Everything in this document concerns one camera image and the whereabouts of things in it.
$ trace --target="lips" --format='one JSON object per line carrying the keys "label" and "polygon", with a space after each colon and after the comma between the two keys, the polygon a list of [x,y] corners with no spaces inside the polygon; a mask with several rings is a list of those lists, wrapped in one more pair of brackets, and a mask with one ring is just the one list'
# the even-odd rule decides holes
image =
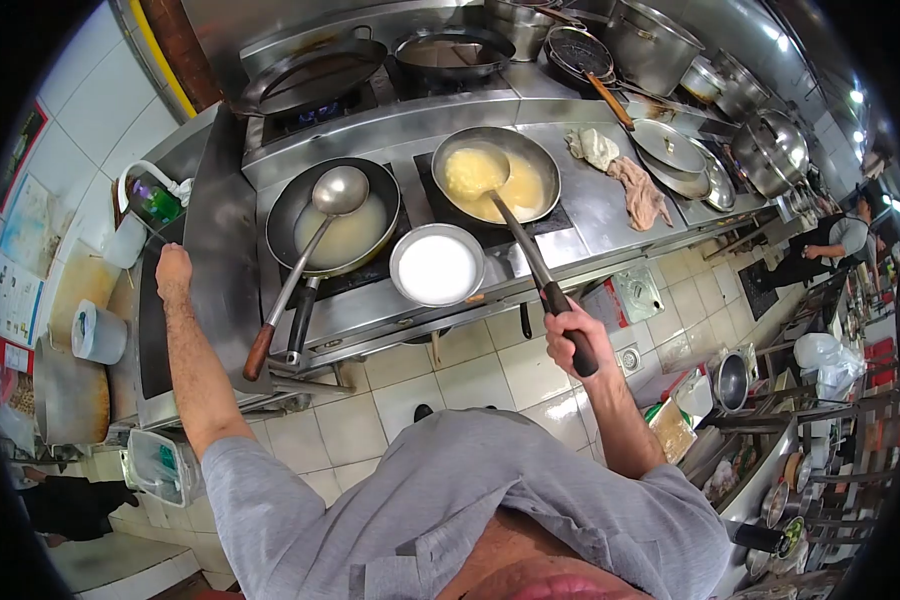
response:
{"label": "lips", "polygon": [[535,581],[509,597],[509,600],[559,600],[561,598],[607,598],[610,594],[587,577],[564,574]]}

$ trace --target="gray shirt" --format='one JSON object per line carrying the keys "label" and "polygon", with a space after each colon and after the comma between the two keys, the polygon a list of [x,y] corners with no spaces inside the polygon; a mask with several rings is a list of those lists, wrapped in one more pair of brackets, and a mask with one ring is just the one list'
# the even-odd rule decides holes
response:
{"label": "gray shirt", "polygon": [[[870,233],[870,226],[853,214],[847,214],[845,218],[833,223],[828,233],[830,245],[840,244],[843,251],[849,257],[869,261],[876,265],[876,238]],[[829,260],[832,266],[840,262],[840,258],[823,258]]]}
{"label": "gray shirt", "polygon": [[218,439],[202,469],[254,600],[433,598],[501,506],[658,600],[706,598],[730,558],[716,511],[675,466],[628,479],[509,411],[444,410],[407,427],[329,510],[249,438]]}

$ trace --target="black floor mat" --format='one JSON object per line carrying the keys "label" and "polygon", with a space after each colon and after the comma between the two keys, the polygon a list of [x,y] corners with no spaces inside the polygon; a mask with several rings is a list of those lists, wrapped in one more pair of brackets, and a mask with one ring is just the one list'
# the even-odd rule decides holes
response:
{"label": "black floor mat", "polygon": [[750,312],[753,313],[753,320],[757,321],[765,312],[770,310],[780,298],[777,296],[777,290],[769,290],[764,292],[756,286],[756,281],[762,279],[768,273],[767,261],[762,258],[744,270],[739,270],[737,275],[740,282],[744,286],[746,293],[746,301],[750,305]]}

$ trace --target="white tile floor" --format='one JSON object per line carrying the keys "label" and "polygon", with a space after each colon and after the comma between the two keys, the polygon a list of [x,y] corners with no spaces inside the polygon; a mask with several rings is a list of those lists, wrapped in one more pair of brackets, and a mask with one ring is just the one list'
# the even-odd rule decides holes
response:
{"label": "white tile floor", "polygon": [[[691,354],[776,333],[777,324],[804,294],[802,285],[778,290],[781,301],[754,321],[735,271],[754,256],[748,252],[706,263],[702,256],[715,249],[708,242],[649,262],[665,311],[611,336],[619,348],[636,343],[642,355],[642,368],[628,378],[632,389]],[[547,356],[539,302],[529,306],[529,314],[534,335],[529,341],[520,331],[518,311],[511,310],[452,329],[440,339],[437,368],[429,344],[398,345],[368,356],[365,363],[342,365],[343,378],[356,386],[356,395],[319,396],[306,411],[251,427],[264,448],[299,474],[327,505],[373,473],[387,445],[413,422],[421,402],[434,410],[490,404],[518,410],[570,449],[604,463],[586,392]],[[98,454],[75,471],[94,480],[122,477],[116,452]],[[138,509],[124,505],[114,512],[114,529],[189,546],[215,588],[232,583],[205,497],[186,510],[145,495],[142,500]]]}

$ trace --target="green dish soap bottle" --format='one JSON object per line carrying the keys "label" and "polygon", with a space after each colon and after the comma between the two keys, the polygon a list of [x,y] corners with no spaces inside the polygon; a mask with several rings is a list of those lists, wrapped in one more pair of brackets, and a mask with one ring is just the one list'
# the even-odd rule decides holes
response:
{"label": "green dish soap bottle", "polygon": [[146,213],[156,221],[167,224],[180,216],[180,202],[163,188],[144,185],[137,179],[133,182],[132,191],[140,197]]}

